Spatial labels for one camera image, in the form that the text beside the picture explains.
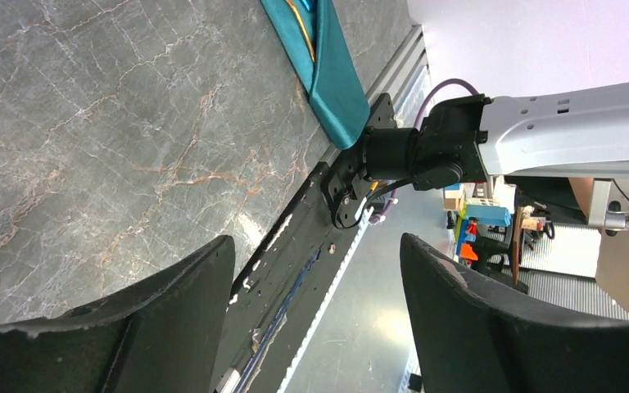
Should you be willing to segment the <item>teal cloth napkin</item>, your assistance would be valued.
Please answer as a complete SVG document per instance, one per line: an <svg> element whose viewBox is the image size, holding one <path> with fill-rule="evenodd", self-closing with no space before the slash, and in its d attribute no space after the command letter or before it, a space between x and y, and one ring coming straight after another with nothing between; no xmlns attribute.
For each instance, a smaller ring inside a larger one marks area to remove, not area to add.
<svg viewBox="0 0 629 393"><path fill-rule="evenodd" d="M310 59L301 32L286 1L261 3L305 89L311 110L339 150L353 147L367 123L370 109L332 1L317 1L308 12L294 1L310 34L316 62Z"/></svg>

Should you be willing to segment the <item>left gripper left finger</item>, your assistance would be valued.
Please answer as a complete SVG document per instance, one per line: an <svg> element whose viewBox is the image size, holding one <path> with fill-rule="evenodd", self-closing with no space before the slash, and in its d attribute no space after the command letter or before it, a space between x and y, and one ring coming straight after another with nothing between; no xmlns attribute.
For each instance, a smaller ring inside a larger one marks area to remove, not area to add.
<svg viewBox="0 0 629 393"><path fill-rule="evenodd" d="M0 324L0 392L211 392L235 264L222 235L58 318Z"/></svg>

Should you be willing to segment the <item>gold spoon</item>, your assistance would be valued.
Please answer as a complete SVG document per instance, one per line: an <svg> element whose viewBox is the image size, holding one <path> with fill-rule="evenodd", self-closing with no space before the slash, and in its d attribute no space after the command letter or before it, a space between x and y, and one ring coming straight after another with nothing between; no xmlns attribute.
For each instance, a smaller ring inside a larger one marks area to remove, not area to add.
<svg viewBox="0 0 629 393"><path fill-rule="evenodd" d="M297 25L299 27L299 30L301 32L301 36L305 42L305 45L308 49L309 55L310 55L310 59L313 63L316 62L316 53L315 53L315 48L314 45L312 43L312 40L310 38L310 34L307 31L307 28L305 27L305 23L301 17L301 13L298 9L298 7L295 5L293 0L286 0L286 4L288 5L288 7L290 8L293 16L295 17L295 20L297 22Z"/></svg>

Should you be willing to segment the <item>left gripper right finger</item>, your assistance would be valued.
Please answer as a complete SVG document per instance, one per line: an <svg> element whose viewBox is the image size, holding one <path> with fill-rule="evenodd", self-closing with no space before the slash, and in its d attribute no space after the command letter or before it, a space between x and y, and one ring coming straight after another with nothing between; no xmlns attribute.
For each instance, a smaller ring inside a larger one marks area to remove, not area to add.
<svg viewBox="0 0 629 393"><path fill-rule="evenodd" d="M629 322L525 295L412 233L400 272L428 392L629 392Z"/></svg>

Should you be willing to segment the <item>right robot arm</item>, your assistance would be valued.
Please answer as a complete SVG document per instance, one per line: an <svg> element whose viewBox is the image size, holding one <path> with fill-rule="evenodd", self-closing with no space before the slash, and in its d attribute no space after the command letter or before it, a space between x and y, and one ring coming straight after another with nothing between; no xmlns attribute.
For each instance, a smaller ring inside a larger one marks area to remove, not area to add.
<svg viewBox="0 0 629 393"><path fill-rule="evenodd" d="M367 178L420 191L498 175L629 178L629 82L447 100L418 129L369 129L360 159Z"/></svg>

